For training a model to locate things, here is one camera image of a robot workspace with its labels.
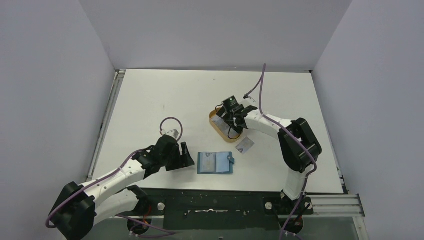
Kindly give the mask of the blue leather card holder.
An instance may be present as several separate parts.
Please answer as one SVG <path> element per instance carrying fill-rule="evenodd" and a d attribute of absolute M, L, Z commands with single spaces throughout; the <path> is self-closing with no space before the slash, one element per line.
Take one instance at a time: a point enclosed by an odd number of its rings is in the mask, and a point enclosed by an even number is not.
<path fill-rule="evenodd" d="M 197 174 L 198 175 L 231 175 L 234 172 L 235 159 L 231 151 L 221 152 L 207 152 L 215 153 L 215 171 L 200 172 L 200 155 L 204 152 L 198 152 L 197 154 Z"/>

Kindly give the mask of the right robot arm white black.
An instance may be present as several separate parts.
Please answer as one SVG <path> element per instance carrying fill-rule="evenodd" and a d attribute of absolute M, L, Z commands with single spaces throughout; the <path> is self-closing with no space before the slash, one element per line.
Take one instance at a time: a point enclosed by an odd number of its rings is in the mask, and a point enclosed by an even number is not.
<path fill-rule="evenodd" d="M 240 136 L 245 130 L 253 130 L 279 142 L 288 167 L 281 207 L 286 213 L 295 213 L 301 207 L 300 198 L 305 194 L 309 176 L 317 171 L 318 157 L 323 151 L 309 123 L 304 118 L 289 120 L 264 113 L 251 97 L 238 102 L 231 96 L 217 105 L 212 114 L 229 127 L 229 134 L 235 132 Z"/>

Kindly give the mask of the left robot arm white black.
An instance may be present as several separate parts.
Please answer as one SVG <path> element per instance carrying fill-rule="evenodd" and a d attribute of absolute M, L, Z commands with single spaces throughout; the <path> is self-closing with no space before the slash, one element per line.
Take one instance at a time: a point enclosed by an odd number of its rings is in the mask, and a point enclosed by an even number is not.
<path fill-rule="evenodd" d="M 115 170 L 88 182 L 74 181 L 63 187 L 46 221 L 48 229 L 58 229 L 68 240 L 83 239 L 92 228 L 115 215 L 147 211 L 148 200 L 136 183 L 158 173 L 194 166 L 186 142 L 170 135 L 155 145 L 132 152 Z"/>

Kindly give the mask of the yellow oval tray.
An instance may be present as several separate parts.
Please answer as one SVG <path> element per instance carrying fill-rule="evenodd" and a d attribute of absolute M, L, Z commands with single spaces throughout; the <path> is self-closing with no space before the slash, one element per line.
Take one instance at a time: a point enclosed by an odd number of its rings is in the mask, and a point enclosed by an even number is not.
<path fill-rule="evenodd" d="M 217 116 L 216 110 L 212 110 L 209 113 L 209 123 L 218 135 L 227 143 L 235 143 L 242 136 L 241 133 L 237 133 L 227 123 L 225 123 L 224 120 Z"/>

